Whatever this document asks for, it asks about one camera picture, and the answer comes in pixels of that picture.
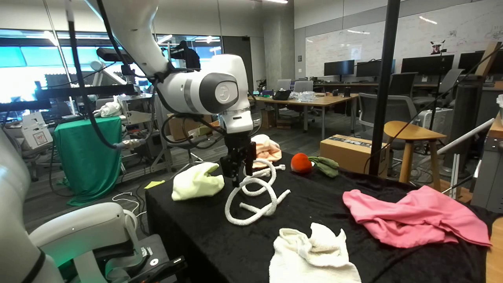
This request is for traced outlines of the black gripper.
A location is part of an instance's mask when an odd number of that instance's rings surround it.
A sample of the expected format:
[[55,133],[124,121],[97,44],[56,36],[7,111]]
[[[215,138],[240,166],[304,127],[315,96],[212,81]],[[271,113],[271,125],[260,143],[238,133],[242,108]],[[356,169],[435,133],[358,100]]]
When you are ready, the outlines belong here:
[[227,133],[224,136],[224,144],[227,149],[226,157],[220,158],[221,174],[229,187],[234,187],[237,180],[242,180],[245,176],[253,173],[254,162],[254,143],[248,132],[242,133]]

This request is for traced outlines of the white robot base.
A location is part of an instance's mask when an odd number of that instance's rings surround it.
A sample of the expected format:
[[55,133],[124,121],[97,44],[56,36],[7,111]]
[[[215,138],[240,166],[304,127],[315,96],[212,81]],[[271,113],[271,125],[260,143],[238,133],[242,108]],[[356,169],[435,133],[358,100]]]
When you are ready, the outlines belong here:
[[138,239],[136,226],[132,210],[99,202],[45,221],[28,239],[70,281],[174,283],[185,259],[169,259],[157,234]]

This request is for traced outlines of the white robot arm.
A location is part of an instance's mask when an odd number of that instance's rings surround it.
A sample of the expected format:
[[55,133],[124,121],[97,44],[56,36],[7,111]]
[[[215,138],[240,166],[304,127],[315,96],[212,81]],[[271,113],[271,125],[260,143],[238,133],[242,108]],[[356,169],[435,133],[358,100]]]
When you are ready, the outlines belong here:
[[[150,29],[158,0],[86,0],[160,94],[163,107],[180,114],[216,113],[224,129],[227,157],[223,173],[234,177],[253,165],[248,83],[237,55],[215,55],[202,70],[176,69]],[[28,232],[23,198],[28,169],[6,135],[0,135],[0,278],[3,283],[62,283],[61,262],[122,245],[114,259],[138,270],[147,262],[132,221],[116,202],[77,209]]]

